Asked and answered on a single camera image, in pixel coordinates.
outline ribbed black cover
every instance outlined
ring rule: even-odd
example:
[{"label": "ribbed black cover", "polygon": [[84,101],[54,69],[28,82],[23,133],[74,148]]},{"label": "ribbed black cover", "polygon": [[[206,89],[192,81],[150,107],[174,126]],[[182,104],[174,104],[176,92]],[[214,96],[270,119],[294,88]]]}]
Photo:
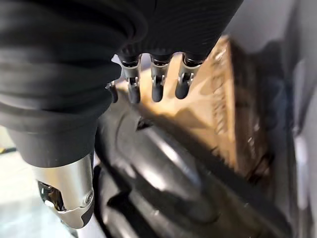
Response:
[{"label": "ribbed black cover", "polygon": [[146,37],[119,52],[167,55],[186,52],[207,55],[242,0],[157,0]]}]

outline screw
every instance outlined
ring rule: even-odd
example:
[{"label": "screw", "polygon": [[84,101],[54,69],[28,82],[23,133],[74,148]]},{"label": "screw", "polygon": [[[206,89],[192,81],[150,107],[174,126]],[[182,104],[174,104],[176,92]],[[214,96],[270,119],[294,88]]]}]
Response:
[{"label": "screw", "polygon": [[90,203],[90,201],[93,199],[93,196],[94,196],[94,192],[93,192],[93,191],[90,191],[89,194],[88,194],[87,197],[86,197],[85,202],[86,202],[86,203]]}]

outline black fabric sleeve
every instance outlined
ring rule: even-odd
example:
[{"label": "black fabric sleeve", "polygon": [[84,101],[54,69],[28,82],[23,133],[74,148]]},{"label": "black fabric sleeve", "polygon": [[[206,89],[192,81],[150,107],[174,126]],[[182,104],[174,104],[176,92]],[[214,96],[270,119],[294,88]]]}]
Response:
[{"label": "black fabric sleeve", "polygon": [[26,162],[57,167],[93,150],[105,85],[121,72],[111,59],[142,36],[135,24],[145,29],[129,3],[0,0],[0,124]]}]

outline robotic hand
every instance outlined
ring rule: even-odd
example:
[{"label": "robotic hand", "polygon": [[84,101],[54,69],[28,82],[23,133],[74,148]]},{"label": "robotic hand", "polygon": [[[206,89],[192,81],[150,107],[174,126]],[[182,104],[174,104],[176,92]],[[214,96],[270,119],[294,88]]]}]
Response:
[{"label": "robotic hand", "polygon": [[158,102],[172,54],[183,52],[175,92],[183,99],[241,1],[0,0],[0,124],[69,226],[82,228],[93,212],[97,121],[116,101],[121,73],[113,55],[138,103],[141,54],[151,54]]}]

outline black rubber object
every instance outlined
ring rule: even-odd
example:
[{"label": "black rubber object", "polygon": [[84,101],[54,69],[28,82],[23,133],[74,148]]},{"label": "black rubber object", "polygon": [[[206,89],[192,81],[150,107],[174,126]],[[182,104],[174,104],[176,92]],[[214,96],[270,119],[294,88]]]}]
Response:
[{"label": "black rubber object", "polygon": [[177,81],[176,90],[175,90],[175,96],[178,99],[184,99],[187,97],[189,92],[189,85],[187,82],[180,83]]},{"label": "black rubber object", "polygon": [[105,86],[121,72],[111,59],[146,35],[154,3],[0,1],[0,124],[26,162],[58,167],[91,153],[111,103]]},{"label": "black rubber object", "polygon": [[152,100],[156,103],[162,100],[163,98],[163,86],[160,84],[155,84],[152,86]]},{"label": "black rubber object", "polygon": [[[119,91],[99,119],[95,147],[102,161],[94,177],[95,212],[113,237],[292,237],[273,203],[190,137]],[[146,233],[139,232],[143,227]]]},{"label": "black rubber object", "polygon": [[141,92],[139,87],[129,88],[129,100],[132,104],[137,104],[141,100]]},{"label": "black rubber object", "polygon": [[240,6],[242,0],[157,0],[149,14],[145,38],[124,47],[119,55],[156,56],[190,53],[204,60]]}]

